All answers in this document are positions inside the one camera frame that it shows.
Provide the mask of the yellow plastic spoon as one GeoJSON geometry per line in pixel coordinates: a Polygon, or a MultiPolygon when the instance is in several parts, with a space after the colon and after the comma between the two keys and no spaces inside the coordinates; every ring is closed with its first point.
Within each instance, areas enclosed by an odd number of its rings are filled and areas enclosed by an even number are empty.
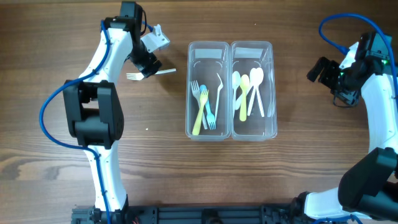
{"type": "Polygon", "coordinates": [[[247,108],[246,108],[246,92],[247,89],[249,88],[249,76],[244,74],[241,77],[241,83],[240,83],[240,88],[242,90],[242,99],[241,99],[241,106],[239,110],[239,120],[240,121],[245,121],[247,119],[247,108]]]}

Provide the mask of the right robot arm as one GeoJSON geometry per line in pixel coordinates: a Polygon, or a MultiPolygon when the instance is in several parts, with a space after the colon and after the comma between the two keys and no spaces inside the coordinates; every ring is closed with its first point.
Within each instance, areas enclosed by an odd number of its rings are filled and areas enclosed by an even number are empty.
{"type": "Polygon", "coordinates": [[[397,103],[389,55],[392,37],[377,32],[362,34],[341,63],[319,58],[307,78],[331,90],[349,108],[362,98],[369,128],[369,152],[348,170],[339,186],[324,192],[304,192],[292,212],[315,223],[349,218],[397,221],[397,103]]]}

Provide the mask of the left clear plastic container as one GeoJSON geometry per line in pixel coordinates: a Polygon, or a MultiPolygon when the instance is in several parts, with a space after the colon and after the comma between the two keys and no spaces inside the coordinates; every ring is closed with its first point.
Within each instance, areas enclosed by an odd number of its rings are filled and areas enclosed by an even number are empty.
{"type": "Polygon", "coordinates": [[[185,132],[194,141],[222,141],[231,134],[232,84],[229,56],[229,44],[226,42],[195,41],[188,45],[185,132]],[[218,118],[215,120],[216,129],[204,129],[201,122],[200,133],[194,136],[192,130],[199,106],[192,95],[190,82],[196,80],[200,91],[209,91],[208,100],[215,116],[217,89],[220,84],[217,73],[223,81],[223,89],[220,93],[218,118]]]}

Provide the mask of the right clear plastic container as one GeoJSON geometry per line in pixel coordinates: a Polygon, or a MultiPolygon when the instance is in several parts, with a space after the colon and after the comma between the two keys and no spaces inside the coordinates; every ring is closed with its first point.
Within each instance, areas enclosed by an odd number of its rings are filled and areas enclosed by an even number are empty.
{"type": "MultiPolygon", "coordinates": [[[[241,40],[231,44],[232,72],[249,76],[253,88],[246,94],[247,119],[239,120],[239,110],[231,115],[232,137],[238,141],[265,141],[277,135],[274,53],[272,44],[261,40],[241,40]]],[[[242,94],[240,86],[236,99],[242,94]]]]}

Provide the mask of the white fork with narrow handle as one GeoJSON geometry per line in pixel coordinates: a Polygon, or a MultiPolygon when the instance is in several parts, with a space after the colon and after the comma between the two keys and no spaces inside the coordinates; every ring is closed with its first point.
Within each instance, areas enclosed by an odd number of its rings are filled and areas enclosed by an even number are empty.
{"type": "MultiPolygon", "coordinates": [[[[199,88],[198,82],[196,80],[193,80],[190,82],[190,86],[191,86],[191,90],[192,90],[192,95],[197,100],[198,106],[200,106],[200,88],[199,88]]],[[[202,115],[201,121],[202,121],[202,125],[203,125],[204,129],[208,129],[205,115],[202,115]]]]}

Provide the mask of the white fork horizontal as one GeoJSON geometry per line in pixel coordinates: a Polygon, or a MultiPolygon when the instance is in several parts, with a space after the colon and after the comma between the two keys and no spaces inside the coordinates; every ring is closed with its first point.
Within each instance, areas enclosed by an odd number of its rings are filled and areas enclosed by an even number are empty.
{"type": "MultiPolygon", "coordinates": [[[[159,70],[158,72],[155,73],[155,75],[163,75],[163,74],[173,73],[176,71],[177,70],[175,68],[159,70]]],[[[134,80],[134,81],[140,81],[146,78],[142,73],[127,73],[126,77],[128,80],[134,80]]]]}

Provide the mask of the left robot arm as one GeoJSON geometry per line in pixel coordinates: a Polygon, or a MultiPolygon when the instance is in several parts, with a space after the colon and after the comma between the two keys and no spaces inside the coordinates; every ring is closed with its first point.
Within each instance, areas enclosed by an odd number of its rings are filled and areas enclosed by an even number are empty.
{"type": "Polygon", "coordinates": [[[102,21],[101,40],[88,68],[76,83],[65,82],[68,130],[87,155],[96,190],[89,222],[133,222],[118,161],[124,115],[116,84],[127,60],[145,77],[162,65],[141,39],[145,23],[145,11],[138,3],[122,2],[118,16],[102,21]]]}

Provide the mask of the light blue plastic fork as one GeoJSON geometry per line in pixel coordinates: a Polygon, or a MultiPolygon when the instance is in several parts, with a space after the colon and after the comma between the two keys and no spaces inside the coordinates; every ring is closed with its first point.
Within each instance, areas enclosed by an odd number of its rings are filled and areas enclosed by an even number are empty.
{"type": "Polygon", "coordinates": [[[208,100],[205,104],[206,108],[206,120],[208,123],[208,127],[210,130],[215,130],[216,129],[216,121],[215,121],[215,116],[211,112],[211,107],[210,107],[210,100],[208,100]]]}

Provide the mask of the yellow plastic fork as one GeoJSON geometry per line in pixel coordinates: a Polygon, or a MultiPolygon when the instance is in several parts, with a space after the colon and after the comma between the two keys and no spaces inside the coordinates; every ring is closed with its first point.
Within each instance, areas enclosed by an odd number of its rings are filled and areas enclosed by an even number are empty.
{"type": "Polygon", "coordinates": [[[199,90],[198,92],[200,94],[200,97],[199,97],[199,110],[198,110],[198,114],[197,114],[197,117],[196,117],[196,120],[195,120],[195,124],[193,126],[193,130],[192,130],[192,134],[194,136],[197,136],[200,133],[203,110],[204,110],[206,102],[208,101],[208,94],[209,94],[208,90],[205,90],[203,92],[201,92],[199,90]]]}

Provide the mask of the white curved thin fork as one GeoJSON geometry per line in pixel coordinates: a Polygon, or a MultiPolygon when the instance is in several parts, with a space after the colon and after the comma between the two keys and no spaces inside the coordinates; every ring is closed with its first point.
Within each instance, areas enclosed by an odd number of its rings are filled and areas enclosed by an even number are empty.
{"type": "Polygon", "coordinates": [[[221,90],[223,89],[223,81],[222,81],[222,79],[221,79],[221,77],[220,77],[220,75],[218,73],[217,73],[217,76],[218,76],[218,78],[220,80],[220,84],[219,84],[218,89],[217,89],[215,120],[217,120],[217,118],[218,118],[218,108],[219,108],[219,102],[220,102],[220,93],[221,93],[221,90]]]}

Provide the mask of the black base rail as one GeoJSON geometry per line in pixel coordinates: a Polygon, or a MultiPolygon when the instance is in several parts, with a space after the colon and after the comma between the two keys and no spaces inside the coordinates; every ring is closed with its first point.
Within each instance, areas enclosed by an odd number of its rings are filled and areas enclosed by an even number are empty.
{"type": "Polygon", "coordinates": [[[290,211],[288,204],[229,207],[155,207],[129,206],[110,212],[111,223],[206,224],[313,223],[315,220],[290,211]]]}

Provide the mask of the clear plastic container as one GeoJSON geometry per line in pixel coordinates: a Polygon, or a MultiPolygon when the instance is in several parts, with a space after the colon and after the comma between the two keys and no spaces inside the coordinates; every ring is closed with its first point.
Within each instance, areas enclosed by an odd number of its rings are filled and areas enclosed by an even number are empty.
{"type": "MultiPolygon", "coordinates": [[[[247,119],[239,120],[239,110],[231,115],[232,137],[238,141],[265,141],[277,135],[274,53],[272,44],[261,40],[241,40],[231,44],[232,72],[249,76],[253,88],[246,94],[247,119]]],[[[242,94],[240,86],[236,99],[242,94]]]]}
{"type": "Polygon", "coordinates": [[[232,84],[229,56],[229,44],[226,42],[195,41],[188,45],[185,132],[194,141],[222,141],[231,134],[232,84]],[[220,93],[218,118],[215,120],[216,129],[204,129],[201,122],[200,133],[194,136],[192,130],[199,106],[192,95],[190,82],[196,80],[200,91],[209,91],[208,100],[215,116],[217,89],[220,84],[217,73],[223,81],[223,89],[220,93]]]}

